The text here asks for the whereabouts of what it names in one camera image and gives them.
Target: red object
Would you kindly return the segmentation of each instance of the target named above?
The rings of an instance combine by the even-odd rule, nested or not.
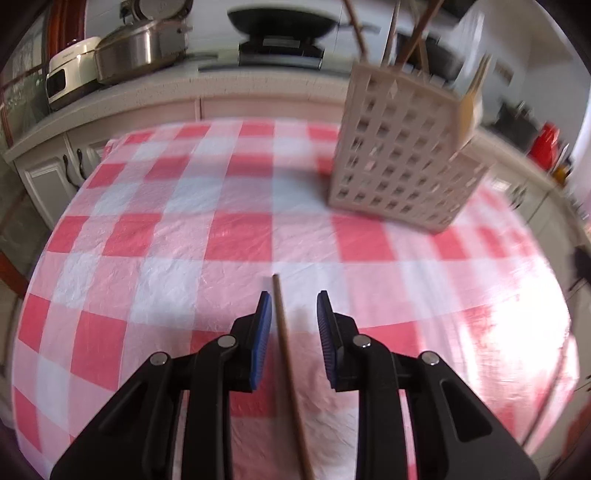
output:
[[[555,125],[546,123],[531,147],[530,158],[545,171],[550,171],[558,159],[559,135],[560,130]]]

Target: chopstick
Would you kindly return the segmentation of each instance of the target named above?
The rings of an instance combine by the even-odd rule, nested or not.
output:
[[[310,461],[306,437],[304,435],[304,423],[298,408],[296,385],[293,378],[293,364],[287,338],[287,324],[285,322],[285,310],[283,308],[283,297],[281,295],[281,282],[279,275],[273,275],[273,298],[275,300],[275,316],[277,318],[277,330],[279,333],[279,347],[283,355],[285,376],[287,377],[287,396],[290,405],[291,420],[295,431],[298,457],[300,460],[301,476],[303,480],[314,480],[314,470]]]
[[[394,31],[396,30],[396,23],[398,21],[398,14],[400,13],[401,0],[396,2],[394,6],[394,13],[392,14],[392,21],[390,22],[390,30],[388,30],[388,38],[386,39],[386,47],[384,48],[384,56],[382,57],[382,67],[390,63],[390,55],[392,54],[392,43],[394,41]]]
[[[410,7],[410,11],[413,15],[413,23],[416,25],[417,20],[419,19],[419,11],[417,7],[417,3],[415,0],[408,0],[408,6]],[[421,32],[421,36],[418,38],[418,56],[421,61],[421,72],[425,75],[429,76],[429,59],[427,55],[427,44],[423,39],[423,33]]]
[[[368,58],[368,48],[365,44],[365,39],[361,34],[361,27],[359,26],[359,19],[357,18],[357,13],[355,13],[355,9],[353,8],[351,0],[343,0],[343,3],[345,4],[345,8],[347,9],[347,13],[349,14],[349,19],[351,21],[351,25],[353,25],[355,37],[357,38],[357,43],[359,44],[361,61],[366,61]]]
[[[408,42],[406,42],[400,54],[396,57],[396,61],[394,62],[395,65],[404,65],[406,64],[406,62],[408,62],[410,55],[412,55],[414,49],[417,48],[417,44],[421,38],[421,35],[423,34],[423,30],[425,30],[427,24],[437,14],[437,12],[439,12],[439,9],[441,8],[443,2],[444,0],[431,0],[429,2],[429,5],[425,10],[425,13],[418,20],[416,27],[414,27],[413,34],[408,39]]]

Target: wooden spatula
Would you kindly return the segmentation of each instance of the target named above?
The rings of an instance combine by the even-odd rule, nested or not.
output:
[[[460,102],[460,118],[458,124],[459,148],[462,148],[472,139],[476,127],[482,121],[482,84],[484,83],[490,65],[491,56],[488,54],[484,55],[468,87],[468,91]]]

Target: stove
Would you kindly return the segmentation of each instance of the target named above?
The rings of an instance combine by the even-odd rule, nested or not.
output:
[[[237,47],[187,53],[201,71],[236,67],[291,67],[349,76],[353,59],[325,53],[313,44],[286,38],[248,40]]]

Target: red and white checkered tablecloth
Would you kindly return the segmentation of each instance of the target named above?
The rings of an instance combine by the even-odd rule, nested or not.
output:
[[[37,265],[16,339],[18,441],[40,474],[151,353],[186,355],[227,332],[273,273],[316,478],[353,478],[358,401],[326,379],[323,289],[393,351],[437,351],[519,441],[549,397],[527,450],[543,440],[579,371],[527,227],[486,183],[439,235],[331,210],[336,138],[335,125],[224,119],[108,144]],[[232,394],[238,480],[298,477],[274,330],[269,343],[259,390]]]

